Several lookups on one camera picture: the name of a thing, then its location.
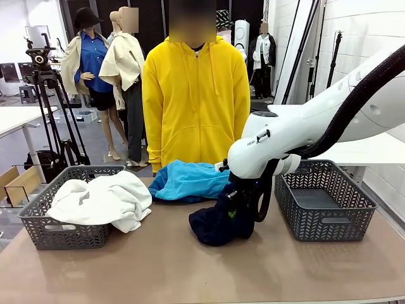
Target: white towel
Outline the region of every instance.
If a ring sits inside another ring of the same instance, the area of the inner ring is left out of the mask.
[[[78,225],[112,223],[122,232],[134,231],[151,213],[152,196],[134,174],[121,171],[86,183],[66,181],[55,194],[47,215]]]

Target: black shorts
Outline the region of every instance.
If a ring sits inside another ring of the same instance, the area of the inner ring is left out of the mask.
[[[97,110],[106,111],[115,105],[113,91],[102,93],[97,92],[90,87],[89,92],[94,104],[96,105]]]

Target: yellow hoodie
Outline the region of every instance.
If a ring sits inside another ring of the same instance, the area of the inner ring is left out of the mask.
[[[153,172],[175,160],[222,161],[250,110],[242,55],[219,36],[198,57],[166,38],[147,56],[142,96]]]

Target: beige jacket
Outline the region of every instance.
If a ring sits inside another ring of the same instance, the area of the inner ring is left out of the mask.
[[[85,86],[84,81],[75,83],[75,74],[80,68],[80,55],[82,54],[82,30],[77,34],[75,38],[70,41],[68,47],[66,48],[65,55],[61,62],[61,76],[63,85],[65,86],[66,92],[71,95],[77,95],[79,93],[90,95],[89,89]],[[106,47],[109,47],[107,40],[99,33],[96,32],[105,43]]]
[[[142,78],[144,64],[145,58],[138,39],[131,34],[118,32],[101,65],[99,77],[112,84],[121,94],[122,90],[128,90],[137,82],[139,75]],[[118,104],[117,100],[118,107],[125,107],[125,104]]]

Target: white jacket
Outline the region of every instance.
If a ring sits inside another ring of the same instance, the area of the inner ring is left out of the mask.
[[[122,232],[140,227],[151,213],[152,196],[134,174],[121,171],[100,176],[86,183],[68,180],[55,194],[47,215],[61,222],[78,225],[112,223]]]
[[[101,65],[99,77],[112,84],[119,93],[126,91],[142,78],[145,58],[138,39],[128,33],[117,32]]]

